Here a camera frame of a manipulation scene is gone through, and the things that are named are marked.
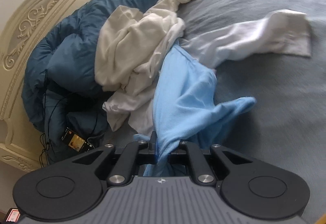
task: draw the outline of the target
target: dark blue comforter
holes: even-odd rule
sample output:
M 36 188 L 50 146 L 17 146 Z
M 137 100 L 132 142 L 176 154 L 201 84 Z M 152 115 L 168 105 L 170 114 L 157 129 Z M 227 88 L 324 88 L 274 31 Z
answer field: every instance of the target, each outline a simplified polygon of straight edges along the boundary
M 32 51 L 22 99 L 30 121 L 46 134 L 52 161 L 75 154 L 61 142 L 67 126 L 88 136 L 107 129 L 100 110 L 105 94 L 94 79 L 102 25 L 119 5 L 145 12 L 157 1 L 91 0 L 57 24 Z

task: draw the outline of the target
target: cream headboard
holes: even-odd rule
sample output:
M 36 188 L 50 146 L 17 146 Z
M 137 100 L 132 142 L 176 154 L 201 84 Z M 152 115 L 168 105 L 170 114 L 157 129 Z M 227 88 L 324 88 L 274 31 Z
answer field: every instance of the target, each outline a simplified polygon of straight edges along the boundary
M 40 132 L 21 93 L 31 51 L 50 29 L 90 0 L 25 0 L 0 36 L 0 160 L 24 171 L 40 167 Z

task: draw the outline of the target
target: wire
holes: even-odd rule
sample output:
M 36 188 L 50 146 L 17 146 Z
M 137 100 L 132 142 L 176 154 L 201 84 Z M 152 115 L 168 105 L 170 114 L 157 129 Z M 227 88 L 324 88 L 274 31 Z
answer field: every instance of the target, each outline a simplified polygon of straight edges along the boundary
M 48 71 L 45 70 L 44 82 L 43 82 L 43 89 L 44 89 L 44 93 L 45 93 L 45 95 L 44 95 L 44 104 L 43 104 L 43 119 L 44 119 L 44 120 L 45 120 L 45 114 L 46 114 L 45 107 L 46 107 L 47 85 L 48 85 L 48 82 L 47 82 L 47 80 L 48 80 L 48 79 L 47 79 L 47 74 L 48 74 Z M 64 96 L 63 98 L 61 98 L 61 99 L 56 103 L 56 105 L 54 106 L 54 108 L 53 108 L 53 110 L 52 110 L 52 112 L 51 112 L 51 114 L 50 114 L 50 116 L 49 116 L 49 118 L 48 118 L 48 127 L 47 127 L 47 132 L 48 132 L 48 133 L 47 133 L 47 135 L 46 135 L 46 133 L 42 133 L 42 134 L 40 135 L 40 142 L 41 142 L 41 144 L 42 144 L 42 146 L 43 146 L 43 150 L 42 150 L 42 152 L 41 152 L 41 154 L 40 154 L 40 157 L 39 157 L 39 162 L 40 162 L 41 167 L 44 167 L 43 155 L 45 155 L 45 158 L 46 158 L 46 164 L 47 164 L 47 165 L 48 165 L 48 161 L 54 162 L 54 160 L 53 160 L 53 159 L 49 156 L 49 154 L 48 154 L 48 151 L 50 150 L 50 147 L 51 147 L 51 149 L 52 149 L 52 151 L 53 151 L 53 153 L 54 153 L 54 156 L 56 157 L 56 153 L 55 153 L 55 150 L 54 150 L 54 148 L 53 148 L 53 145 L 52 145 L 52 142 L 51 142 L 51 139 L 50 139 L 50 122 L 51 122 L 52 114 L 54 113 L 54 111 L 55 111 L 56 107 L 58 106 L 58 104 L 59 104 L 62 100 L 66 99 L 67 97 L 69 97 L 69 96 L 72 95 L 72 94 L 74 94 L 74 92 L 71 92 L 71 93 L 69 93 L 68 95 Z M 96 129 L 97 120 L 98 120 L 98 111 L 96 110 L 95 125 L 94 125 L 94 128 L 93 128 L 92 132 L 90 133 L 90 135 L 92 135 L 92 134 L 94 133 L 95 129 Z M 90 145 L 92 145 L 93 148 L 95 148 L 94 143 L 90 143 L 89 140 L 100 139 L 103 135 L 104 135 L 104 134 L 99 135 L 99 136 L 89 137 L 89 138 L 87 139 L 87 142 L 88 142 Z

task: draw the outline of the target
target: bed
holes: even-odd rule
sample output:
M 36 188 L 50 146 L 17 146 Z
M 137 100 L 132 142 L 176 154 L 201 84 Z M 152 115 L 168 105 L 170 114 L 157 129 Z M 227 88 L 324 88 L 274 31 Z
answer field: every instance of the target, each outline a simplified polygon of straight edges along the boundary
M 308 14 L 312 57 L 257 54 L 224 62 L 216 68 L 215 101 L 257 99 L 224 145 L 303 177 L 311 192 L 303 218 L 314 223 L 326 210 L 325 0 L 194 0 L 178 15 L 186 23 L 184 38 L 191 39 L 278 9 Z M 105 140 L 123 147 L 134 132 L 125 124 Z
M 40 133 L 28 122 L 20 96 L 27 57 L 54 24 L 89 0 L 54 0 L 49 15 L 24 48 L 13 53 L 19 42 L 19 24 L 43 1 L 26 0 L 2 34 L 0 129 L 6 131 L 6 138 L 0 144 L 0 154 L 4 162 L 25 171 L 40 166 L 42 150 Z M 278 9 L 307 13 L 312 57 L 259 54 L 224 62 L 216 68 L 215 101 L 243 96 L 257 99 L 253 110 L 237 120 L 224 145 L 304 178 L 311 195 L 303 218 L 313 223 L 326 209 L 325 0 L 194 0 L 180 7 L 178 14 L 186 23 L 184 38 L 191 39 L 235 22 L 263 18 Z M 134 133 L 125 122 L 118 131 L 107 131 L 102 144 L 124 147 Z

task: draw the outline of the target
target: gray bedspread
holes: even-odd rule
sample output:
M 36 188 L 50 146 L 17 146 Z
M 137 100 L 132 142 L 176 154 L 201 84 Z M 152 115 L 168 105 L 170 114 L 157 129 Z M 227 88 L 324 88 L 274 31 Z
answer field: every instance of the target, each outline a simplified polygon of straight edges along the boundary
M 312 57 L 258 54 L 217 68 L 216 102 L 254 96 L 225 146 L 303 177 L 311 191 L 303 219 L 326 212 L 326 0 L 194 0 L 180 7 L 185 38 L 270 11 L 305 12 Z

